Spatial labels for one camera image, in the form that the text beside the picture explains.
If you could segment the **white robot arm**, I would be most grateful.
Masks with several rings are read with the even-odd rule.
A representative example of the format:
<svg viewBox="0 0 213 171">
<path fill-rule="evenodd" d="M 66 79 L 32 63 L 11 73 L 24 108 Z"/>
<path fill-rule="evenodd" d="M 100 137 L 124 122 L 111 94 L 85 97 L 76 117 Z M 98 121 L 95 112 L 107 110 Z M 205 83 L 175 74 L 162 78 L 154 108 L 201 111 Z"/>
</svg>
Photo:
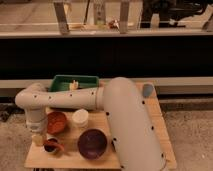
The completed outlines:
<svg viewBox="0 0 213 171">
<path fill-rule="evenodd" d="M 60 92 L 47 92 L 42 84 L 34 83 L 16 95 L 15 103 L 25 110 L 28 128 L 34 132 L 44 130 L 47 107 L 102 110 L 107 114 L 122 171 L 168 171 L 145 99 L 128 78 Z"/>
</svg>

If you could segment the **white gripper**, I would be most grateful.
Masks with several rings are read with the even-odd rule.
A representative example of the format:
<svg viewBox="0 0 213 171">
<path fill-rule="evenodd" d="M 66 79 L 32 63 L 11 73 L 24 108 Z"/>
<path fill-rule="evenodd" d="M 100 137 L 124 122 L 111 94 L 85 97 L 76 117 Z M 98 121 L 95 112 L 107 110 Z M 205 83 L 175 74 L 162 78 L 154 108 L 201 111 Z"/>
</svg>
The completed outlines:
<svg viewBox="0 0 213 171">
<path fill-rule="evenodd" d="M 26 125 L 31 133 L 32 142 L 38 147 L 43 146 L 44 141 L 47 139 L 47 120 L 43 119 L 39 122 L 27 121 Z"/>
</svg>

